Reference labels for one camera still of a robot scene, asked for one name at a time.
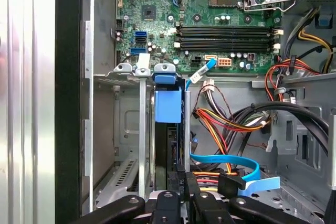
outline yellow wire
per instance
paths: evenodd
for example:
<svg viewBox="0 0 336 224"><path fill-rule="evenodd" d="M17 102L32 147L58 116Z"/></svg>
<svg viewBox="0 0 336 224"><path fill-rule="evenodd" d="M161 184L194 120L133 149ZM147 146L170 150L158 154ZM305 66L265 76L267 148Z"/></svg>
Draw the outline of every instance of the yellow wire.
<svg viewBox="0 0 336 224"><path fill-rule="evenodd" d="M305 31L304 31L304 29L300 31L300 33L299 33L299 39L303 39L303 40L319 43L319 44L323 45L325 48L327 48L329 50L330 55L329 55L329 57L327 59L327 62L324 65L325 68L324 68L324 71L323 71L323 73L328 73L327 66L330 64L330 61L332 59L332 53L333 53L332 50L330 49L329 45L324 40L322 40L322 39L320 39L320 38L318 38L318 37L316 37L314 35L306 34Z"/></svg>
<svg viewBox="0 0 336 224"><path fill-rule="evenodd" d="M201 191L218 191L217 188L200 188Z"/></svg>
<svg viewBox="0 0 336 224"><path fill-rule="evenodd" d="M223 118L223 117L221 117L221 116L218 116L217 114L213 113L213 112L210 111L210 110L207 110L207 109L198 109L198 110L204 110L204 111L206 111L207 113L209 113L209 114L211 114L212 116L214 116L215 118L218 118L218 119L220 119L220 120L226 122L227 124L230 124L230 125L232 125L232 126L235 126L235 127L239 128L239 129L244 129L244 130L249 130L249 131L256 131L256 130L258 130L258 129L264 127L263 125L258 126L258 127L245 127L245 126L243 126L243 125L239 125L239 124L233 123L233 122L231 122L231 121L229 121L229 120L226 120L225 118Z"/></svg>
<svg viewBox="0 0 336 224"><path fill-rule="evenodd" d="M220 144L220 140L218 139L218 137L217 137L217 135L216 135L214 129L212 128L212 126L209 124L209 122L208 122L205 118L202 118L202 117L200 117L200 118L201 118L202 121L205 123L205 125L208 127L208 129L209 129L209 131L210 131L210 134L211 134L212 137L214 138L214 140L215 140L215 142L217 143L217 145L218 145L220 151L222 152L222 154L224 154L224 150L223 150L223 148L222 148L222 146L221 146L221 144ZM231 174L231 167L230 167L229 164L227 164L227 163L226 163L226 168L227 168L228 173Z"/></svg>

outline black plastic clip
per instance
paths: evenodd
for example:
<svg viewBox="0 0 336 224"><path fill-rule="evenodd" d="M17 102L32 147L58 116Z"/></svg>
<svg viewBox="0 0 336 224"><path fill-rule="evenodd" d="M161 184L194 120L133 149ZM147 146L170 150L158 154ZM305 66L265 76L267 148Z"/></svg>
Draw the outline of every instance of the black plastic clip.
<svg viewBox="0 0 336 224"><path fill-rule="evenodd" d="M292 55L290 57L290 62L289 62L289 67L288 67L289 75L293 75L294 73L296 57L297 57L296 55Z"/></svg>

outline blue sata port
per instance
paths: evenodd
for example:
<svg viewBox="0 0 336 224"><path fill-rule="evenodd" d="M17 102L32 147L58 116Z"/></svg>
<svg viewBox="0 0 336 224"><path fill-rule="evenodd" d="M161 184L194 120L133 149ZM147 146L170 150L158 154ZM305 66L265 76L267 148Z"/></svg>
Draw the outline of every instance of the blue sata port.
<svg viewBox="0 0 336 224"><path fill-rule="evenodd" d="M133 48L131 48L131 54L132 55L138 55L138 54L142 54L142 53L146 53L146 48L145 47L133 47Z"/></svg>
<svg viewBox="0 0 336 224"><path fill-rule="evenodd" d="M147 32L146 31L136 31L134 33L134 36L136 38L147 38Z"/></svg>

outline black clamp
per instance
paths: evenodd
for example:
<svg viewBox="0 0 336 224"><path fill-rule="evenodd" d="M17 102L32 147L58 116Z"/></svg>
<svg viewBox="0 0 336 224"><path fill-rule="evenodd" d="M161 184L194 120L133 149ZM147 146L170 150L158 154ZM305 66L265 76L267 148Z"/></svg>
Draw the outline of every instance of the black clamp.
<svg viewBox="0 0 336 224"><path fill-rule="evenodd" d="M292 55L290 57L290 62L289 62L289 67L288 67L289 75L293 75L293 73L294 73L296 57L297 57L296 55Z"/></svg>
<svg viewBox="0 0 336 224"><path fill-rule="evenodd" d="M219 174L218 193L228 199L238 195L238 190L245 190L246 182L240 176Z"/></svg>

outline blue plastic latch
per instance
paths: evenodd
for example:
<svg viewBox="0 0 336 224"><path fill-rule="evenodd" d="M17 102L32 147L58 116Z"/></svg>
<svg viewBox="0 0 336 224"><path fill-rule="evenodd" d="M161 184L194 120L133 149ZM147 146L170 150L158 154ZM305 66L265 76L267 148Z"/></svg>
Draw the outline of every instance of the blue plastic latch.
<svg viewBox="0 0 336 224"><path fill-rule="evenodd" d="M154 77L156 84L175 84L176 74L156 74Z"/></svg>
<svg viewBox="0 0 336 224"><path fill-rule="evenodd" d="M157 123L180 123L182 91L159 90L155 92L155 121Z"/></svg>

